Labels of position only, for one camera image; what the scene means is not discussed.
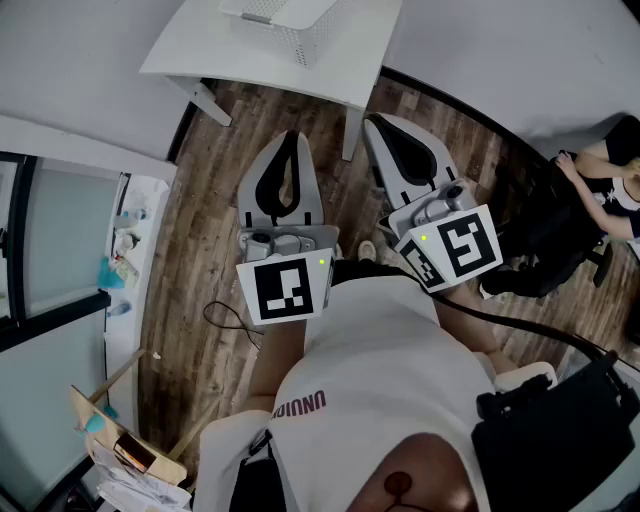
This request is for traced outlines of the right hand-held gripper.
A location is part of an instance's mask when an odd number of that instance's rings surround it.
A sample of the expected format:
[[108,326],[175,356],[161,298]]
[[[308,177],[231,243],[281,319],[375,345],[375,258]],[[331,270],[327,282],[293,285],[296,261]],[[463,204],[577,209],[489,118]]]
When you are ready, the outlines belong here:
[[427,292],[454,287],[503,263],[489,208],[476,203],[465,180],[455,180],[453,160],[440,139],[411,121],[380,113],[365,118],[363,135],[376,184],[398,209],[388,216],[392,248]]

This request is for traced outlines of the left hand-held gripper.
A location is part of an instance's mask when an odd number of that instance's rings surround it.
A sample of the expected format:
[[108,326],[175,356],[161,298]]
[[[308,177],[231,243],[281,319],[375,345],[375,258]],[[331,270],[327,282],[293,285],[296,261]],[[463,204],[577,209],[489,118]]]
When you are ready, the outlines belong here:
[[[280,190],[290,168],[292,197]],[[308,140],[289,130],[257,155],[238,186],[243,214],[239,244],[244,261],[236,270],[252,322],[265,326],[308,320],[329,301],[339,229],[324,222],[324,210]],[[305,225],[262,227],[266,225]]]

